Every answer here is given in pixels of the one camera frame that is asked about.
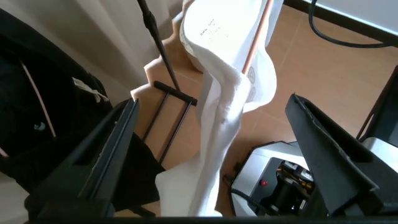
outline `black metal stand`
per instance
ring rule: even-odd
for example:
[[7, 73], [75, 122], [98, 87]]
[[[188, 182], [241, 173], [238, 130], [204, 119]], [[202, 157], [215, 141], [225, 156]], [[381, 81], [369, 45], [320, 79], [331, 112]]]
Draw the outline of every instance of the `black metal stand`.
[[154, 41], [156, 43], [156, 46], [157, 46], [157, 48], [158, 48], [158, 50], [160, 52], [160, 55], [162, 56], [163, 61], [166, 64], [166, 68], [167, 68], [167, 71], [170, 74], [170, 78], [172, 79], [173, 84], [175, 86], [175, 89], [174, 89], [174, 88], [172, 88], [172, 87], [170, 87], [170, 86], [168, 86], [168, 85], [166, 85], [164, 83], [161, 83], [161, 82], [158, 82], [158, 81], [154, 82], [155, 88], [164, 91], [166, 93], [166, 95], [164, 96], [160, 106], [158, 107], [158, 109], [157, 109], [157, 111], [155, 113], [155, 116], [152, 118], [152, 121], [150, 122], [149, 127], [148, 127], [147, 131], [145, 132], [145, 135], [142, 138], [142, 140], [145, 142], [145, 140], [147, 139], [147, 137], [148, 137], [148, 135], [150, 133], [150, 130], [152, 129], [153, 125], [155, 124], [155, 121], [156, 121], [158, 115], [160, 114], [160, 111], [162, 110], [162, 108], [163, 108], [167, 98], [169, 97], [169, 95], [173, 95], [173, 96], [177, 97], [178, 99], [183, 100], [184, 102], [187, 103], [187, 106], [185, 107], [185, 111], [184, 111], [183, 115], [181, 116], [180, 120], [178, 121], [176, 127], [174, 128], [173, 134], [172, 134], [171, 138], [169, 139], [169, 141], [168, 141], [168, 143], [167, 143], [167, 145], [166, 145], [166, 147], [165, 147], [165, 149], [164, 149], [164, 151], [163, 151], [163, 153], [162, 153], [162, 155], [161, 155], [161, 157], [159, 159], [159, 163], [161, 164], [163, 162], [164, 158], [166, 157], [166, 154], [169, 151], [170, 146], [172, 145], [173, 140], [174, 140], [175, 136], [177, 135], [177, 132], [180, 129], [181, 124], [182, 124], [185, 116], [188, 113], [189, 108], [191, 106], [196, 106], [198, 100], [193, 98], [193, 97], [191, 97], [191, 96], [186, 95], [183, 92], [181, 92], [180, 86], [178, 85], [178, 81], [175, 78], [175, 74], [174, 74], [174, 71], [173, 71], [173, 69], [171, 67], [170, 61], [169, 61], [169, 59], [168, 59], [168, 57], [166, 55], [162, 40], [159, 37], [159, 32], [157, 30], [157, 24], [156, 24], [155, 17], [150, 12], [150, 10], [148, 8], [148, 5], [145, 2], [145, 0], [137, 0], [137, 2], [138, 2], [139, 7], [141, 8], [141, 11], [142, 11], [142, 17], [144, 19], [145, 27], [149, 30], [152, 38], [154, 39]]

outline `white curtain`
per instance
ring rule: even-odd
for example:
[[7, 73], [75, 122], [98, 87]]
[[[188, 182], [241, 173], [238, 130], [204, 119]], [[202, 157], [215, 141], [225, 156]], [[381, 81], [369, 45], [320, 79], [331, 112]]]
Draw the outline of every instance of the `white curtain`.
[[[162, 39], [182, 0], [147, 0]], [[24, 21], [99, 78], [113, 104], [147, 82], [144, 65], [159, 56], [135, 0], [1, 0]]]

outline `black baseboard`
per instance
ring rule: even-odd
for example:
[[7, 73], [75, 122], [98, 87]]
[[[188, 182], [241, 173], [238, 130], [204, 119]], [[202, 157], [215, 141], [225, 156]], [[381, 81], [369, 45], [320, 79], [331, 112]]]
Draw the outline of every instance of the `black baseboard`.
[[[305, 13], [308, 13], [311, 5], [303, 0], [285, 0], [284, 4]], [[369, 26], [362, 22], [358, 22], [349, 17], [342, 16], [338, 13], [331, 12], [318, 6], [315, 8], [314, 16], [372, 39], [378, 40], [382, 43], [398, 47], [398, 36], [384, 30], [377, 29], [373, 26]]]

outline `black bag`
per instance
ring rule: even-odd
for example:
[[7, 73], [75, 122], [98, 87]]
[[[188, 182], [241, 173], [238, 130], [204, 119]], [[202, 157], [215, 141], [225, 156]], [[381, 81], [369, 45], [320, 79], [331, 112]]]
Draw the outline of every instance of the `black bag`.
[[99, 80], [0, 9], [0, 148], [9, 156], [1, 158], [0, 171], [28, 192], [112, 109], [109, 101], [97, 102], [92, 93], [76, 87], [72, 77], [106, 96]]

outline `red light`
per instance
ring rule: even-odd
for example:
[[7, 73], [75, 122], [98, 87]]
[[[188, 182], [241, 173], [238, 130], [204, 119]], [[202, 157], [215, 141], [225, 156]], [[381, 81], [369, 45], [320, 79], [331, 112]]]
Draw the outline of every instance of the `red light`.
[[261, 181], [260, 181], [260, 185], [263, 186], [263, 187], [265, 187], [265, 186], [268, 185], [268, 182], [265, 181], [265, 180], [261, 180]]

